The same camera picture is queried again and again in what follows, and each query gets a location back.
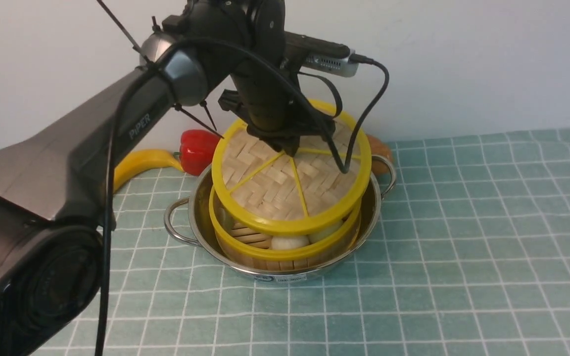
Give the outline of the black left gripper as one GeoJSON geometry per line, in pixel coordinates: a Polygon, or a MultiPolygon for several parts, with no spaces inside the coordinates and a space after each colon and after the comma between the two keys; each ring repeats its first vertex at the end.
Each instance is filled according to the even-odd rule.
{"type": "Polygon", "coordinates": [[[299,85],[299,71],[287,68],[285,30],[261,30],[251,51],[272,65],[245,58],[232,79],[236,90],[224,90],[223,110],[247,123],[247,131],[277,153],[294,157],[301,136],[326,139],[335,132],[334,117],[312,108],[299,85]]]}

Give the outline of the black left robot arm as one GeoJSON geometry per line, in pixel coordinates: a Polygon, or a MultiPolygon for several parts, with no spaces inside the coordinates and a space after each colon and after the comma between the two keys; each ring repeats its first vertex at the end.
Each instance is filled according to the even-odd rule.
{"type": "Polygon", "coordinates": [[[100,296],[104,348],[114,169],[169,110],[203,103],[226,78],[224,110],[292,154],[334,125],[313,110],[301,67],[348,59],[346,45],[285,30],[282,0],[190,0],[134,45],[141,62],[75,110],[0,149],[0,356],[27,356],[100,296]]]}

